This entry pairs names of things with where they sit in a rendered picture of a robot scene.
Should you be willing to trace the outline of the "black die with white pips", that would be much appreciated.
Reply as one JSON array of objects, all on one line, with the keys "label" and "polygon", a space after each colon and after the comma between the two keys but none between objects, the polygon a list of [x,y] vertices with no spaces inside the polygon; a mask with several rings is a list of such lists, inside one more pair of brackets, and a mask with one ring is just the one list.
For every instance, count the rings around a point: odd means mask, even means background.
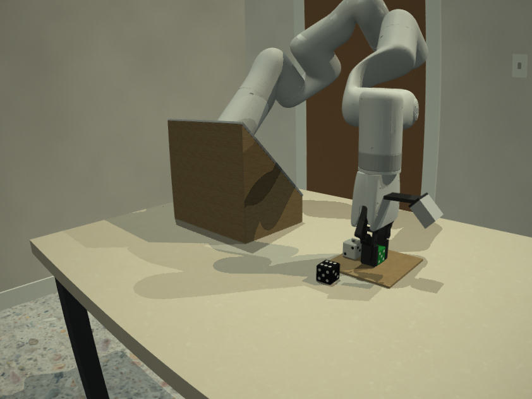
[{"label": "black die with white pips", "polygon": [[317,265],[316,280],[331,285],[339,279],[340,264],[325,260]]}]

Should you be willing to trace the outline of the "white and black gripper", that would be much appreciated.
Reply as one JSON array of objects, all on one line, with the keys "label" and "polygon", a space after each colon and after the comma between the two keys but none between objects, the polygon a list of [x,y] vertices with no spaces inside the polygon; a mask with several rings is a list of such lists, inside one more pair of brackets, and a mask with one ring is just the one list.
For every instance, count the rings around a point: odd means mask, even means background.
[{"label": "white and black gripper", "polygon": [[[375,172],[358,167],[358,170],[353,191],[351,225],[356,227],[354,236],[360,238],[362,244],[361,263],[376,267],[377,244],[385,246],[386,260],[390,229],[399,213],[399,201],[386,200],[384,196],[400,193],[401,169],[393,172]],[[372,236],[367,232],[372,232]]]}]

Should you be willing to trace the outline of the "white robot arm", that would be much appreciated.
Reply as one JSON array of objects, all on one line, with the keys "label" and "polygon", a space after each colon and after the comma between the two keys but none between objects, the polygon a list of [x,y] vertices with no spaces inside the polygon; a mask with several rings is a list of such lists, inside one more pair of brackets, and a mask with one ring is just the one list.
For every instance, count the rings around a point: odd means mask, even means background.
[{"label": "white robot arm", "polygon": [[[343,0],[293,38],[290,50],[303,76],[283,51],[268,48],[259,53],[218,121],[244,122],[255,135],[275,100],[285,108],[295,107],[329,86],[341,73],[334,51],[349,40],[356,23],[374,53],[350,72],[342,115],[349,125],[359,127],[359,168],[400,170],[402,125],[408,129],[417,120],[418,101],[408,90],[371,87],[420,67],[428,47],[415,18],[403,9],[389,12],[383,0]],[[428,193],[390,193],[384,200],[411,203],[409,208],[425,229],[443,215]]]}]

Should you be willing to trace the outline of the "green die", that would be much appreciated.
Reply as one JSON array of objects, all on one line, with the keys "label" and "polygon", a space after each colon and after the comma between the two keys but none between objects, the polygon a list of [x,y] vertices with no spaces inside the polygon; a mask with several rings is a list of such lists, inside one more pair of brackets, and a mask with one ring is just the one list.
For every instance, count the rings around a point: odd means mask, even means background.
[{"label": "green die", "polygon": [[378,260],[377,265],[385,261],[385,246],[378,245]]}]

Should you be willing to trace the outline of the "tan flat mat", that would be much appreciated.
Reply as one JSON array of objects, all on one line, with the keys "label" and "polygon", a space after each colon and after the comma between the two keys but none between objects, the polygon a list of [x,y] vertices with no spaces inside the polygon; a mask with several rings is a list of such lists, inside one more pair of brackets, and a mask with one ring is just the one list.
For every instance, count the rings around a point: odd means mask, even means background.
[{"label": "tan flat mat", "polygon": [[388,250],[387,259],[372,267],[361,263],[361,257],[351,259],[342,254],[330,261],[340,263],[340,273],[390,289],[418,266],[423,259]]}]

